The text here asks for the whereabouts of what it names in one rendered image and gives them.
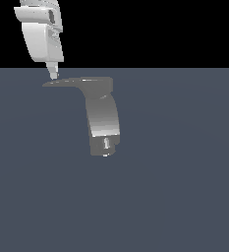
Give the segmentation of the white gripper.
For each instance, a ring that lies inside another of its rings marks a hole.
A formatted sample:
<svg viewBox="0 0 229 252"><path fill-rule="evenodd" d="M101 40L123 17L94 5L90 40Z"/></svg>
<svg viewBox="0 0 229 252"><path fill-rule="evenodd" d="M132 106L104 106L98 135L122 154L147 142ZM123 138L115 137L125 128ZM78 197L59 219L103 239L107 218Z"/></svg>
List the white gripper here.
<svg viewBox="0 0 229 252"><path fill-rule="evenodd" d="M59 34L63 31L58 5L21 5L15 7L17 19L34 62L47 62L46 68L52 80L59 77L58 63L64 56Z"/></svg>

